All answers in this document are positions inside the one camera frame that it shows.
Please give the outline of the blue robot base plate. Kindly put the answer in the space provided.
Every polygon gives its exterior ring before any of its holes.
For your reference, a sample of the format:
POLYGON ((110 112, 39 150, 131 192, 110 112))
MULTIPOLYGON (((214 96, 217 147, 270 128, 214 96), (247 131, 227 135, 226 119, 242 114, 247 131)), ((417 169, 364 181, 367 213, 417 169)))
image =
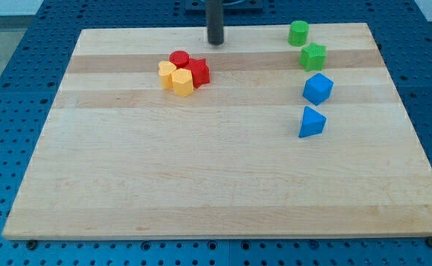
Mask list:
MULTIPOLYGON (((184 10, 187 14, 204 14, 205 0, 183 0, 184 10)), ((224 11, 262 11, 263 0, 223 0, 224 11)))

